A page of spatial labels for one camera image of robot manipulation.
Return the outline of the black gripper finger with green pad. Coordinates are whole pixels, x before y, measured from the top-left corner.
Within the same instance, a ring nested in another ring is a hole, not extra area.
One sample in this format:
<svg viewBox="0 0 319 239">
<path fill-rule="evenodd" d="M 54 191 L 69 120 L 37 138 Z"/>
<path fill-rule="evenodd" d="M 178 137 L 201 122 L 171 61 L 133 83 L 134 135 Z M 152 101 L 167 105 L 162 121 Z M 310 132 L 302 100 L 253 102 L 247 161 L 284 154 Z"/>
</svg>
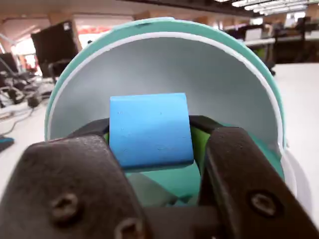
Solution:
<svg viewBox="0 0 319 239">
<path fill-rule="evenodd" d="M 190 116 L 192 139 L 208 134 L 196 159 L 198 203 L 214 207 L 224 239 L 316 239 L 318 230 L 249 134 Z"/>
<path fill-rule="evenodd" d="M 110 150 L 107 119 L 22 154 L 0 203 L 3 239 L 150 239 L 151 228 Z"/>
</svg>

